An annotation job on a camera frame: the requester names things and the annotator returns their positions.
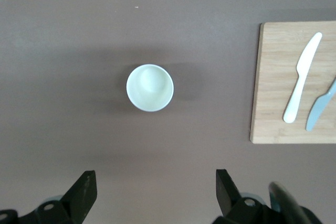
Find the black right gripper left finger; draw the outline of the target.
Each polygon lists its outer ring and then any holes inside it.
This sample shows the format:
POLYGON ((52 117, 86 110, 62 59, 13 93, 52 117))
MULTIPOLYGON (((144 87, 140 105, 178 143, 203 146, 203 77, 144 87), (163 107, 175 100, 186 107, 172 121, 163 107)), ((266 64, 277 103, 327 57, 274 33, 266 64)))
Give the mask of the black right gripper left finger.
POLYGON ((41 204, 31 213, 19 217, 17 223, 82 224, 96 199, 96 173, 85 171, 60 200, 41 204))

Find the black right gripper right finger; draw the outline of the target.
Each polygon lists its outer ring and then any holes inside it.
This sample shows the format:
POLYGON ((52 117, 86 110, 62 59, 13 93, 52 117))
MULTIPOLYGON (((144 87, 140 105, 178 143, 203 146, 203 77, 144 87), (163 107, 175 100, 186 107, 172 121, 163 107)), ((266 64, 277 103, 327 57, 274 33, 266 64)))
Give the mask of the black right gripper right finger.
POLYGON ((216 198, 222 215, 216 223, 278 223, 279 214, 254 197, 243 196, 225 169, 216 171, 216 198))

